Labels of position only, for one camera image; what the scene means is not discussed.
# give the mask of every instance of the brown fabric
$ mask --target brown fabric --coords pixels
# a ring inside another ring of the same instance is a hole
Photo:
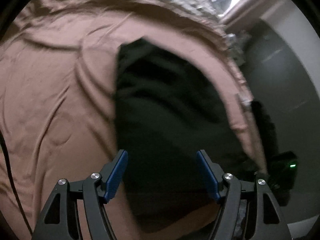
[[[220,23],[226,25],[227,33],[249,30],[276,1],[278,0],[240,0]]]
[[[117,152],[112,95],[120,44],[146,37],[193,62],[219,92],[231,128],[262,171],[266,165],[254,123],[237,97],[251,93],[226,57],[224,32],[208,21],[168,10],[155,0],[33,0],[17,17],[20,32],[0,47],[0,128],[31,226],[60,178],[85,179]],[[0,209],[20,239],[30,239],[0,157]],[[106,205],[116,237],[177,239],[214,220],[215,203],[176,223],[144,233],[124,187]],[[84,239],[89,239],[80,205]]]

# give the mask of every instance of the black device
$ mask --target black device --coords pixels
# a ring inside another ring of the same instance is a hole
[[[236,227],[241,199],[247,200],[244,238],[247,240],[290,240],[288,226],[263,174],[255,182],[238,180],[212,163],[204,150],[196,160],[208,194],[220,204],[210,240],[231,240]],[[60,179],[41,211],[32,240],[82,239],[77,199],[84,200],[84,209],[92,240],[116,240],[103,207],[115,196],[128,163],[128,153],[120,150],[113,162],[85,180],[68,182]]]

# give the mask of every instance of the metal screw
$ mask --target metal screw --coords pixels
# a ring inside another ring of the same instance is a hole
[[[63,184],[65,184],[66,182],[67,182],[66,179],[59,179],[58,184],[59,184],[59,185],[63,185]]]
[[[258,183],[259,183],[260,185],[265,185],[265,184],[266,184],[266,182],[265,182],[264,179],[258,179]]]
[[[90,176],[92,179],[97,179],[100,177],[100,174],[95,172],[95,173],[92,173],[91,176]]]
[[[232,179],[232,178],[233,178],[233,175],[232,175],[231,173],[226,173],[226,174],[224,174],[224,177],[225,177],[226,179]]]

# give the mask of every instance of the black cable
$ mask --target black cable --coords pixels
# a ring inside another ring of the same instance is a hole
[[[21,205],[21,202],[20,202],[20,199],[19,199],[19,196],[18,196],[18,193],[17,193],[17,189],[14,185],[14,182],[13,182],[13,177],[12,177],[12,172],[11,172],[11,166],[10,166],[10,160],[9,160],[9,153],[8,153],[8,149],[7,149],[7,146],[5,144],[5,141],[4,141],[4,138],[3,138],[3,135],[0,131],[0,145],[1,145],[1,148],[2,148],[2,151],[3,151],[3,155],[4,155],[4,161],[5,161],[5,165],[7,167],[7,173],[8,173],[8,177],[9,177],[9,181],[10,181],[10,185],[11,185],[11,188],[12,188],[12,191],[13,191],[13,194],[16,198],[16,201],[18,203],[18,206],[19,206],[19,210],[20,210],[20,213],[23,217],[23,220],[24,222],[26,223],[27,225],[27,228],[32,236],[32,229],[31,229],[31,226],[29,225],[29,222],[27,220],[27,217],[26,217],[26,214],[22,208],[22,205]]]

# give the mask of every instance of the dark opening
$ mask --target dark opening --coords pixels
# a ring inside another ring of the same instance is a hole
[[[263,194],[263,222],[265,224],[279,224],[280,220],[267,194]]]
[[[246,228],[245,228],[245,239],[250,239],[253,237],[255,229],[256,229],[256,222],[257,222],[257,202],[256,199],[249,201],[247,203],[247,214],[246,214]]]
[[[60,194],[57,194],[45,216],[45,224],[58,224],[60,223]]]
[[[68,216],[68,231],[70,236],[78,240],[81,237],[81,229],[79,225],[79,217],[78,217],[78,207],[77,207],[77,200],[72,200],[71,198],[68,198],[68,210],[67,210],[67,216]]]

